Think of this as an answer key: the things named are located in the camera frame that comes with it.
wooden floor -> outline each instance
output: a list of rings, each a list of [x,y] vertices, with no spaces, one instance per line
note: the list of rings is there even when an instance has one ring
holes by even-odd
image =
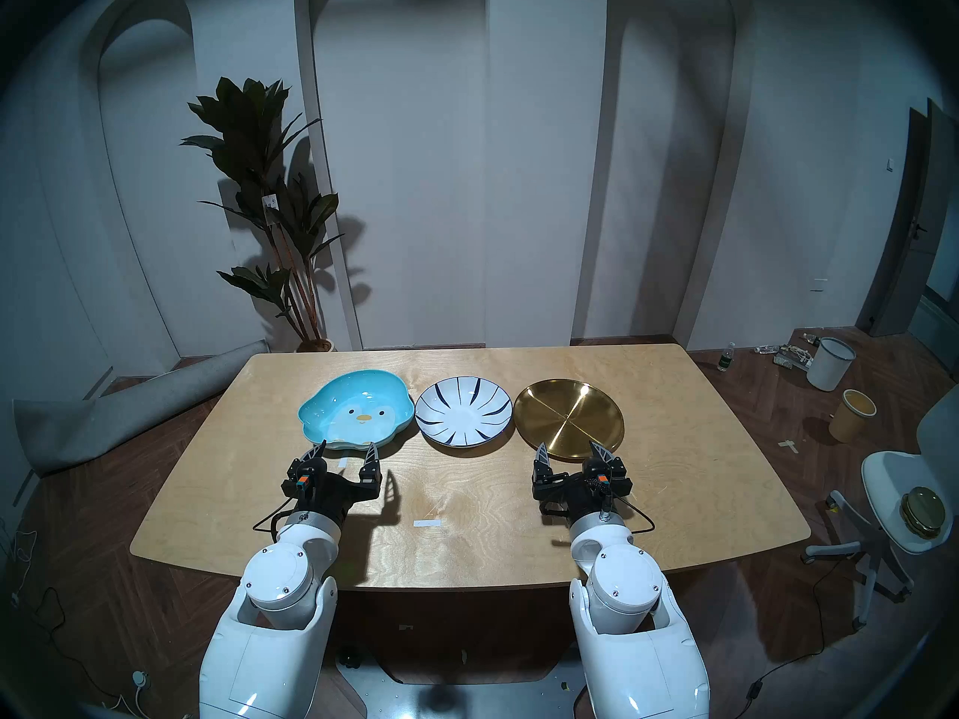
[[[714,367],[717,353],[692,355],[792,493],[810,523],[812,541],[851,535],[820,503],[829,490],[840,490],[872,517],[859,477],[862,459],[875,450],[917,452],[919,420],[953,386],[935,358],[908,335],[870,339],[856,330],[826,332],[839,334],[859,354],[829,394],[809,386],[798,370],[775,366],[770,356],[740,351],[723,374]],[[803,344],[798,333],[793,343]],[[878,416],[856,441],[842,445],[826,427],[841,389],[849,386],[875,401]],[[236,587],[236,580],[128,553],[151,501],[214,404],[216,398],[99,459],[43,479],[21,526],[39,532],[21,612],[35,607],[47,586],[55,586],[67,618],[57,633],[60,648],[82,659],[101,686],[122,690],[127,698],[132,696],[130,673],[149,671],[152,688],[142,704],[152,719],[197,714],[199,665]],[[787,439],[798,453],[778,445]],[[284,470],[276,471],[279,479]],[[736,716],[750,683],[769,667],[819,648],[811,587],[832,563],[802,565],[804,545],[670,574],[709,671],[714,719]],[[956,597],[957,561],[956,537],[922,557],[907,558],[914,594],[900,605],[874,598],[869,625],[857,634],[851,619],[861,595],[864,578],[856,567],[861,570],[862,563],[840,563],[819,588],[826,651],[770,676],[746,716],[843,716]],[[21,565],[8,570],[7,578],[18,582],[22,572]],[[895,588],[888,572],[880,574],[880,582]],[[58,616],[48,598],[39,620],[53,626]],[[401,630],[401,624],[412,628]],[[44,642],[43,631],[34,632],[37,642]],[[407,681],[528,680],[545,675],[573,637],[563,589],[344,592],[327,661],[339,644],[358,640]],[[75,664],[44,649],[54,672],[79,697],[106,700]],[[363,705],[334,668],[325,671],[324,681],[326,715],[364,716]],[[587,700],[578,703],[577,716],[592,716]]]

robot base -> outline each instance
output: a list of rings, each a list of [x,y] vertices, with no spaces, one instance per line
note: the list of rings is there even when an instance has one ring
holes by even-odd
[[[361,651],[359,667],[346,667],[337,661],[337,668],[365,703],[366,716],[377,719],[572,717],[572,705],[586,685],[575,644],[546,678],[526,683],[397,683],[365,651]]]

plastic bottle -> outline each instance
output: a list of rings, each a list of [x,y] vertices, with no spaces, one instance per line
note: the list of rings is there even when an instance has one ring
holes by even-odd
[[[719,356],[719,365],[716,367],[723,373],[725,373],[729,366],[733,363],[734,349],[736,349],[736,343],[730,342],[729,347],[722,352],[721,356]]]

gray rug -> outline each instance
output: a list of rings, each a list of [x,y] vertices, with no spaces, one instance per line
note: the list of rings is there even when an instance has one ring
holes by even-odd
[[[98,399],[13,400],[16,434],[40,476],[76,466],[220,393],[252,356],[268,352],[259,340]]]

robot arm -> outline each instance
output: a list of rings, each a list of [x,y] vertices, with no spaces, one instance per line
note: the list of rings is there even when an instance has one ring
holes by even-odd
[[[291,464],[282,487],[297,500],[293,522],[249,560],[217,624],[199,671],[200,719],[301,719],[310,710],[338,597],[322,576],[350,507],[378,498],[382,480],[372,444],[359,482],[327,472],[322,452]],[[261,613],[272,628],[256,625]]]
[[[570,582],[570,611],[593,711],[598,719],[706,717],[709,679],[690,626],[659,565],[633,546],[613,512],[613,498],[628,494],[632,482],[618,457],[592,445],[593,457],[575,474],[553,474],[541,445],[533,498],[545,514],[570,522],[572,558],[587,575],[585,585]],[[638,632],[647,615],[655,628]]]

